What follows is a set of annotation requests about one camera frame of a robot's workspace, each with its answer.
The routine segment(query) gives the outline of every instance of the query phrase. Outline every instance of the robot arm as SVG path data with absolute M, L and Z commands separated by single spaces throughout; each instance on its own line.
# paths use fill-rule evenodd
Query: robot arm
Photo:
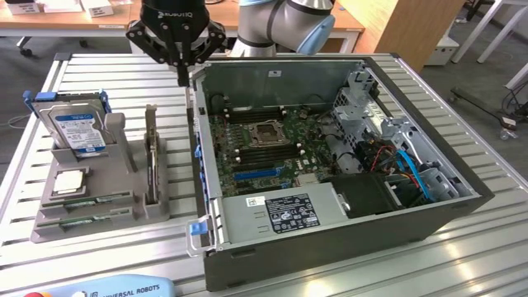
M 275 44 L 315 54 L 332 31 L 335 0 L 240 0 L 239 40 L 231 56 L 273 56 Z M 157 42 L 147 33 L 152 31 Z M 199 36 L 207 30 L 207 41 Z M 140 20 L 127 38 L 156 60 L 176 67 L 189 86 L 188 67 L 201 64 L 225 40 L 224 26 L 209 19 L 204 0 L 143 0 Z

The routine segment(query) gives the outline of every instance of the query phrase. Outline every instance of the blue cable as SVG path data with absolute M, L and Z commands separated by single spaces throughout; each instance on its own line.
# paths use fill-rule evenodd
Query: blue cable
M 416 169 L 416 166 L 411 160 L 409 155 L 403 150 L 397 150 L 396 152 L 403 156 L 403 158 L 411 168 L 412 174 L 415 175 L 416 181 L 419 182 L 419 185 L 421 187 L 423 195 L 425 196 L 427 200 L 435 202 L 436 200 L 429 195 L 428 187 L 427 187 L 425 183 L 421 181 L 419 170 Z

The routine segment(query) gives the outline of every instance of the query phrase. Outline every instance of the blue hard drive label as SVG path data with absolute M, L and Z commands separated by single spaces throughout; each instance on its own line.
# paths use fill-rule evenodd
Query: blue hard drive label
M 308 194 L 268 199 L 265 208 L 275 233 L 284 233 L 320 225 Z
M 81 153 L 99 152 L 105 149 L 105 141 L 93 125 L 92 114 L 69 114 L 56 116 L 57 127 L 71 148 Z

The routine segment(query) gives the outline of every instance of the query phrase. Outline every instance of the metal slats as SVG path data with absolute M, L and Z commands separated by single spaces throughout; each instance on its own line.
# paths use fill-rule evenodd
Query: metal slats
M 204 290 L 203 260 L 188 258 L 183 226 L 196 217 L 185 97 L 165 65 L 143 55 L 75 55 L 61 71 L 65 89 L 99 89 L 107 84 L 111 106 L 127 117 L 127 137 L 143 138 L 144 105 L 157 104 L 160 135 L 168 140 L 169 204 L 167 222 L 35 245 L 27 241 L 32 213 L 51 159 L 51 138 L 37 128 L 21 181 L 3 218 L 0 295 L 20 295 L 19 288 L 43 288 L 104 277 L 139 273 L 168 277 L 177 296 L 505 296 L 528 289 L 528 193 L 519 178 L 483 141 L 468 133 L 441 99 L 389 55 L 373 55 L 411 102 L 453 146 L 496 197 L 469 216 L 453 220 L 428 239 L 309 271 L 244 285 L 215 294 Z M 387 92 L 380 100 L 393 115 L 401 114 Z M 93 259 L 109 259 L 105 263 Z M 69 269 L 41 275 L 49 266 Z

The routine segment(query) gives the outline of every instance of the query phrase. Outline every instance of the green circuit board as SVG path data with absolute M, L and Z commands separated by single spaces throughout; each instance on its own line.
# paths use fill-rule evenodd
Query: green circuit board
M 253 147 L 249 127 L 255 123 L 231 124 L 221 116 L 211 117 L 211 134 L 213 136 L 216 165 L 224 197 L 300 186 L 296 177 L 303 174 L 312 173 L 317 180 L 337 174 L 339 168 L 332 161 L 332 152 L 325 140 L 319 137 L 317 133 L 320 114 L 309 114 L 300 119 L 300 113 L 304 112 L 300 107 L 287 108 L 285 110 L 287 116 L 284 119 L 256 123 L 279 123 L 284 132 L 284 141 L 289 145 L 300 144 L 299 149 L 303 149 L 304 153 L 296 158 L 273 161 L 272 168 L 280 168 L 279 176 L 240 181 L 235 180 L 235 174 L 239 171 L 233 171 L 233 168 L 239 165 L 236 150 Z

